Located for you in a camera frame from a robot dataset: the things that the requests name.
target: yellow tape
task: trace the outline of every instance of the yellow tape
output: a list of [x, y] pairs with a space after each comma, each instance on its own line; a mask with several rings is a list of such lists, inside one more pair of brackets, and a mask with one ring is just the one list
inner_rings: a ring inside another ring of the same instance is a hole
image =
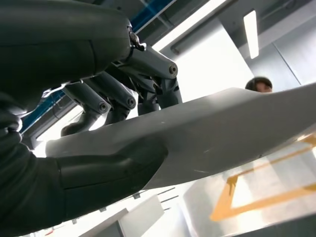
[[234, 197], [234, 193], [235, 193], [237, 181], [238, 180], [239, 176], [254, 172], [256, 170], [270, 166], [272, 164], [275, 164], [278, 162], [295, 157], [295, 156], [300, 155], [305, 152], [311, 151], [314, 147], [316, 147], [316, 138], [314, 137], [314, 134], [306, 137], [305, 139], [302, 139], [300, 142], [309, 143], [311, 144], [311, 146], [308, 148], [305, 148], [305, 149], [301, 149], [299, 151], [293, 152], [287, 156], [281, 157], [279, 159], [276, 159], [272, 162], [268, 162], [268, 163], [259, 165], [255, 168], [243, 171], [239, 174], [228, 178], [223, 191], [222, 192], [219, 201], [214, 208], [214, 211], [210, 216], [210, 218], [212, 221], [221, 221], [223, 219], [233, 217], [233, 216], [239, 215], [239, 214], [247, 212], [247, 211], [268, 207], [271, 205], [275, 205], [275, 204], [278, 204], [281, 202], [288, 201], [291, 199], [295, 199], [295, 198], [302, 197], [305, 195], [309, 195], [309, 194], [316, 192], [316, 183], [314, 183], [311, 185], [301, 187], [299, 189], [289, 191], [289, 192], [286, 192], [286, 193], [283, 193], [280, 195], [275, 195], [270, 198], [268, 197], [268, 198], [258, 200], [258, 201], [252, 202], [252, 203], [244, 205], [244, 206], [232, 208], [232, 202]]

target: robotic hand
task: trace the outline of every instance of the robotic hand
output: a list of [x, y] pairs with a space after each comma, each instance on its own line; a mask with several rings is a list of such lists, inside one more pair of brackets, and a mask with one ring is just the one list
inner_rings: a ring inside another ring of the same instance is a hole
[[111, 110], [105, 125], [125, 120], [136, 105], [127, 88], [138, 93], [139, 115], [157, 111], [159, 106], [164, 109], [182, 103], [176, 81], [178, 69], [174, 62], [140, 44], [132, 31], [130, 37], [132, 48], [127, 58], [113, 62], [105, 72], [83, 83], [65, 87], [63, 91], [82, 106], [84, 113], [78, 122], [63, 129], [62, 136], [89, 129], [107, 111], [104, 109], [106, 104], [110, 104]]
[[[167, 106], [160, 98], [177, 91], [176, 81], [164, 82], [170, 77], [152, 70], [155, 59], [142, 58], [153, 50], [137, 44], [130, 22], [120, 12], [75, 1], [2, 0], [0, 29], [0, 236], [35, 232], [132, 195], [167, 156], [167, 148], [155, 138], [107, 157], [36, 158], [21, 143], [20, 117], [35, 109], [43, 92], [64, 88], [96, 118], [104, 108], [105, 97], [100, 92], [118, 72], [139, 80], [135, 88], [143, 89], [143, 97], [149, 92], [144, 89], [148, 83], [140, 77], [150, 75], [155, 82], [150, 92], [161, 108]], [[103, 72], [113, 62], [116, 66]], [[174, 67], [167, 68], [169, 76]], [[78, 84], [81, 80], [87, 83]], [[118, 88], [115, 82], [112, 86]], [[94, 97], [85, 100], [78, 91]], [[112, 105], [122, 106], [124, 98], [111, 89], [106, 94]], [[127, 109], [135, 106], [131, 101]], [[79, 128], [65, 133], [86, 129], [87, 121], [82, 120]]]

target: fluorescent light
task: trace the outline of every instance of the fluorescent light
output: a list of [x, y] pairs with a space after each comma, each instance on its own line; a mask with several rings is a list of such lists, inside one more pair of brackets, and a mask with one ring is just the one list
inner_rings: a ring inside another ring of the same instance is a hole
[[159, 40], [158, 42], [155, 43], [152, 46], [152, 48], [155, 51], [161, 51], [161, 49], [167, 46], [168, 44], [173, 42], [173, 40], [176, 39], [177, 37], [185, 33], [186, 31], [189, 30], [189, 28], [195, 25], [196, 23], [199, 22], [200, 20], [207, 16], [208, 14], [216, 10], [217, 7], [222, 5], [222, 3], [225, 2], [226, 0], [210, 0], [207, 3], [203, 5], [198, 11], [195, 12], [194, 14], [189, 16], [189, 18], [186, 19], [185, 21], [182, 22], [179, 26], [174, 28], [173, 30], [170, 31], [170, 33], [167, 34], [166, 36], [163, 37], [162, 39]]
[[250, 58], [256, 58], [259, 55], [258, 32], [256, 29], [256, 14], [253, 10], [244, 17], [246, 36], [248, 41]]

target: floor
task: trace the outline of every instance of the floor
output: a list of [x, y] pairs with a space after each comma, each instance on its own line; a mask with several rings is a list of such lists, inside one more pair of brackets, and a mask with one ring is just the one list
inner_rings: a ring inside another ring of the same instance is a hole
[[298, 236], [289, 227], [314, 237], [315, 147], [311, 135], [267, 157], [195, 181], [143, 237], [267, 236], [256, 232], [260, 229], [278, 237], [284, 232]]

